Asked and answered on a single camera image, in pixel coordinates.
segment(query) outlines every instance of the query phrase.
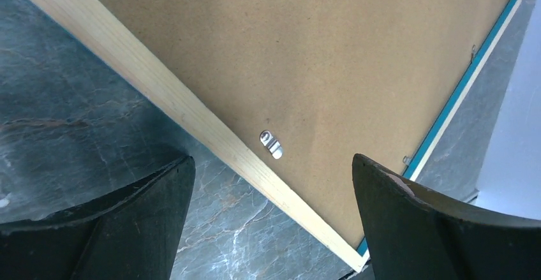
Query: wooden frame edge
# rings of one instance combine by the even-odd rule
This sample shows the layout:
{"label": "wooden frame edge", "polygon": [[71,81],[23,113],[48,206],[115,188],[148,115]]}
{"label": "wooden frame edge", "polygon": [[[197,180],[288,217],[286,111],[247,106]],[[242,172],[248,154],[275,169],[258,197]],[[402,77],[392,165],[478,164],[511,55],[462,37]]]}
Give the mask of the wooden frame edge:
{"label": "wooden frame edge", "polygon": [[98,0],[30,0],[353,270],[366,263]]}

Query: marble floor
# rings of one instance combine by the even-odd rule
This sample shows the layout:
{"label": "marble floor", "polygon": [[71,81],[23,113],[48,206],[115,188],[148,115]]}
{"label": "marble floor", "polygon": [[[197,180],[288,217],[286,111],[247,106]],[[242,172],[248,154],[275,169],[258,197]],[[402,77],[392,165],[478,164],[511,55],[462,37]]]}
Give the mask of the marble floor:
{"label": "marble floor", "polygon": [[[0,98],[0,113],[11,126],[0,128],[0,199],[11,202],[0,222],[40,219],[101,196],[177,149],[194,157],[196,181],[171,279],[339,279],[351,271],[35,6],[0,1],[8,33],[0,37],[1,94],[10,96]],[[523,1],[419,182],[456,198],[475,183],[534,2]],[[41,144],[46,153],[20,157]],[[65,154],[55,157],[71,171],[61,177],[103,170],[42,185],[42,173],[59,162],[50,151]]]}

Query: teal frame edge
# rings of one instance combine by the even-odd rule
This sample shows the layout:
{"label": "teal frame edge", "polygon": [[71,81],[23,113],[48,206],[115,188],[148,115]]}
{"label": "teal frame edge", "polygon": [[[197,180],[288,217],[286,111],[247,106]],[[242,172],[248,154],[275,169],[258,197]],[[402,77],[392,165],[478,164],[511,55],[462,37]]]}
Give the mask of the teal frame edge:
{"label": "teal frame edge", "polygon": [[[436,121],[434,122],[434,124],[432,125],[430,130],[428,131],[428,133],[425,136],[425,138],[423,139],[421,145],[417,149],[417,152],[415,153],[415,155],[411,159],[410,164],[408,165],[408,167],[406,168],[406,170],[402,174],[402,176],[404,176],[404,178],[410,179],[411,176],[413,175],[414,171],[420,165],[420,162],[421,162],[422,158],[428,152],[428,149],[429,149],[430,145],[435,140],[436,135],[438,134],[440,129],[443,127],[443,123],[445,122],[445,120],[449,116],[449,114],[450,114],[451,110],[453,109],[454,105],[457,103],[461,93],[464,91],[464,89],[466,88],[468,82],[470,81],[470,79],[471,79],[471,77],[473,75],[473,72],[475,71],[477,66],[480,64],[481,58],[483,58],[486,55],[487,51],[489,50],[490,44],[495,39],[496,35],[500,31],[502,25],[504,24],[505,20],[507,19],[507,17],[511,13],[511,11],[512,11],[513,7],[515,6],[515,4],[517,3],[517,1],[518,0],[509,0],[507,5],[505,5],[505,8],[501,12],[498,19],[496,20],[496,23],[494,24],[494,26],[490,30],[490,33],[487,35],[487,38],[485,39],[485,41],[483,42],[483,44],[479,48],[479,51],[477,52],[477,54],[475,55],[475,57],[471,61],[470,66],[468,67],[468,69],[466,70],[464,75],[462,76],[462,79],[460,79],[460,82],[457,84],[457,86],[454,89],[453,93],[451,94],[451,96],[449,97],[447,102],[445,103],[445,106],[443,107],[440,114],[438,115],[438,118],[436,119]],[[357,248],[357,252],[361,256],[364,256],[366,254],[366,251],[368,251],[368,244],[366,242],[366,238],[363,238],[362,242],[360,243],[359,247]]]}

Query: metal clip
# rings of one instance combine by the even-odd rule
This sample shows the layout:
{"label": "metal clip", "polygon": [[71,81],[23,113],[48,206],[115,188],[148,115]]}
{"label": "metal clip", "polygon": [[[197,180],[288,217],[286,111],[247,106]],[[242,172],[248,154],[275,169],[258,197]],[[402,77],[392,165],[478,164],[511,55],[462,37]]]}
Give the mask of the metal clip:
{"label": "metal clip", "polygon": [[473,44],[471,47],[471,57],[470,57],[470,64],[473,63],[473,60],[475,59],[475,56],[477,55],[477,46]]}
{"label": "metal clip", "polygon": [[411,164],[411,157],[404,156],[404,158],[402,159],[402,163],[409,166]]}
{"label": "metal clip", "polygon": [[261,132],[259,140],[269,150],[270,154],[272,155],[272,157],[274,157],[274,159],[279,159],[284,153],[280,142],[276,140],[276,138],[272,135],[270,131],[265,130]]}

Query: white wall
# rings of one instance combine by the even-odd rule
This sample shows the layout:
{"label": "white wall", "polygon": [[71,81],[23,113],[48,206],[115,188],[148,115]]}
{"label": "white wall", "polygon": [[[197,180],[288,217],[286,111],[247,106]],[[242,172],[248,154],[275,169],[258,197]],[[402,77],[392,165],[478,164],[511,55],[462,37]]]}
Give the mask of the white wall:
{"label": "white wall", "polygon": [[537,0],[477,182],[476,205],[541,219],[541,0]]}

